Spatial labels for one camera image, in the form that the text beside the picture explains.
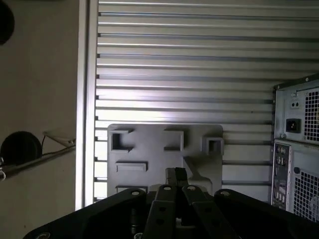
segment screw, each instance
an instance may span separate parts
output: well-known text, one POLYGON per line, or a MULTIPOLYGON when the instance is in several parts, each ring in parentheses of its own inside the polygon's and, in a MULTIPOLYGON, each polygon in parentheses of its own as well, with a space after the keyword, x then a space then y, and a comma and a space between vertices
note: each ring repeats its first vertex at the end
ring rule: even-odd
POLYGON ((195 191, 196 188, 194 186, 189 186, 187 189, 190 191, 195 191))
POLYGON ((50 237, 50 233, 41 233, 36 237, 36 239, 48 239, 50 237))
POLYGON ((134 239, 142 239, 142 237, 143 237, 143 233, 136 233, 134 235, 134 239))
POLYGON ((230 193, 227 191, 222 191, 222 192, 220 192, 220 194, 225 196, 225 197, 228 197, 230 195, 230 193))

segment white wall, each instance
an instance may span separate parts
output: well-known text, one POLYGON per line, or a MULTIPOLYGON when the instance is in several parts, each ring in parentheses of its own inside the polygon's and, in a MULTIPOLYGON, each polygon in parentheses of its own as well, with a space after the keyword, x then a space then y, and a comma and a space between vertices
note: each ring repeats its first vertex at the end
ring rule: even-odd
MULTIPOLYGON (((17 130, 41 139, 76 118, 78 0, 6 0, 13 37, 0 46, 0 143, 17 130)), ((44 151, 60 149, 46 140, 44 151)), ((19 239, 74 210, 75 155, 0 183, 0 238, 19 239)))

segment computer tower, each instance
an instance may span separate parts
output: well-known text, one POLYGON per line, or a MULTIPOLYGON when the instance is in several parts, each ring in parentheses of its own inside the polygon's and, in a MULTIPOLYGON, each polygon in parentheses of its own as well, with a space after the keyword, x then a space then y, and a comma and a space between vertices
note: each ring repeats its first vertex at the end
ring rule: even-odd
POLYGON ((319 222, 319 74, 275 90, 271 203, 319 222))

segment corrugated metal shutter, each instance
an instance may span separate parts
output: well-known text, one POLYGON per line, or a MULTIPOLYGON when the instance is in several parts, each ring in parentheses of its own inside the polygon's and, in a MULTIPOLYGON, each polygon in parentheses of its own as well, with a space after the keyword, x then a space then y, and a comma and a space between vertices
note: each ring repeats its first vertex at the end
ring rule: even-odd
MULTIPOLYGON (((111 123, 217 123, 223 187, 267 201, 272 86, 318 71, 318 2, 101 0, 96 8, 96 164, 107 165, 111 123)), ((96 198, 106 194, 99 168, 96 198)))

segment ventilation grille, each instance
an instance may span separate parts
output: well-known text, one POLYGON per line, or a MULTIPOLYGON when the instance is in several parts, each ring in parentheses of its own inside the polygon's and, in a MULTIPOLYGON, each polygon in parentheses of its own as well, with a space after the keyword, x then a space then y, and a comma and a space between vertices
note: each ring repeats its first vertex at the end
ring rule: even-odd
POLYGON ((319 141, 318 127, 318 96, 319 91, 310 92, 306 96, 305 108, 305 137, 309 141, 319 141))
POLYGON ((295 179, 294 213, 313 222, 319 222, 319 177, 301 172, 295 179))

